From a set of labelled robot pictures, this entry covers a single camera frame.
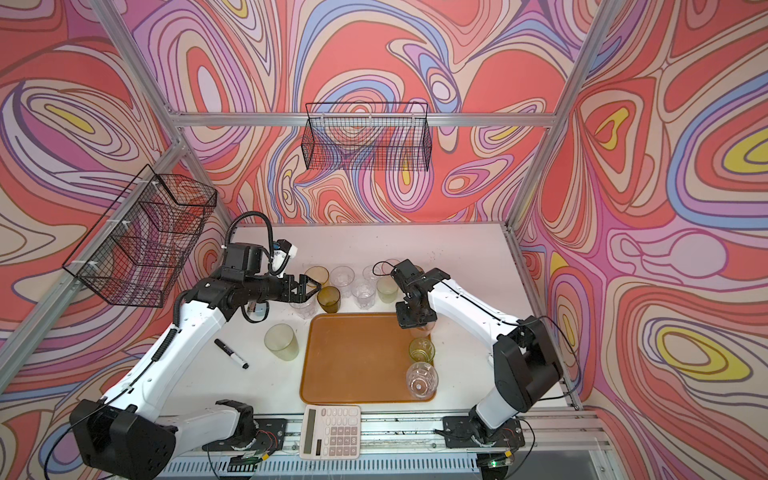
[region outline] black marker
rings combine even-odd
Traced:
[[[228,347],[226,343],[222,342],[222,341],[221,341],[221,340],[219,340],[219,339],[215,339],[215,340],[214,340],[214,343],[216,343],[216,346],[217,346],[217,347],[219,347],[220,349],[222,349],[222,350],[224,351],[224,353],[226,353],[227,355],[229,355],[229,356],[230,356],[230,358],[231,358],[231,359],[232,359],[232,360],[233,360],[233,361],[234,361],[234,362],[235,362],[237,365],[239,365],[239,366],[243,367],[244,369],[248,368],[248,364],[245,362],[245,360],[243,360],[242,358],[240,358],[240,356],[239,356],[239,355],[237,355],[237,354],[235,353],[235,351],[234,351],[234,350],[232,350],[230,347]]]

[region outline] black wire basket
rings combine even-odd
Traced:
[[[96,251],[85,261],[70,261],[94,226],[63,267],[111,305],[162,307],[216,202],[212,187],[153,172],[136,203],[111,220],[117,225]]]
[[[306,168],[428,171],[428,110],[423,102],[308,103],[301,140]]]

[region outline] brown tray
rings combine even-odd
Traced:
[[[406,387],[413,337],[394,313],[318,315],[306,342],[301,399],[333,403],[427,402]]]

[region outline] mounting plate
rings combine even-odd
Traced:
[[[525,445],[525,437],[523,436],[523,431],[518,420],[509,419],[499,428],[502,429],[501,436],[493,445],[494,447],[509,446],[512,452],[516,452],[520,447]],[[472,435],[472,431],[469,429],[468,416],[443,417],[442,429],[457,437],[469,437]],[[476,444],[471,439],[457,440],[445,437],[445,446],[449,449],[476,449],[480,445]]]

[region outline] white table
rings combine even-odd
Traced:
[[[531,306],[518,277],[502,229],[497,224],[459,225],[355,225],[275,227],[276,240],[284,238],[299,248],[286,273],[298,275],[309,266],[329,271],[348,265],[356,275],[378,260],[410,259],[425,270],[448,273],[459,285],[511,315],[525,318]],[[267,244],[264,227],[241,227],[234,241]],[[376,300],[370,312],[394,312],[395,304]],[[353,298],[342,299],[339,309],[359,312]],[[276,358],[263,343],[264,333],[276,323],[287,323],[296,332],[300,353],[293,361]],[[303,413],[299,397],[304,351],[310,320],[298,317],[289,306],[270,302],[270,316],[259,324],[248,323],[238,312],[217,334],[249,364],[241,369],[213,342],[207,344],[170,394],[163,415],[178,415],[232,399],[253,406],[256,414]],[[489,351],[469,332],[444,316],[432,331],[439,387],[429,402],[363,404],[364,412],[424,412],[466,410],[493,387]],[[559,396],[555,385],[547,396]],[[565,407],[564,399],[538,402],[534,408]]]

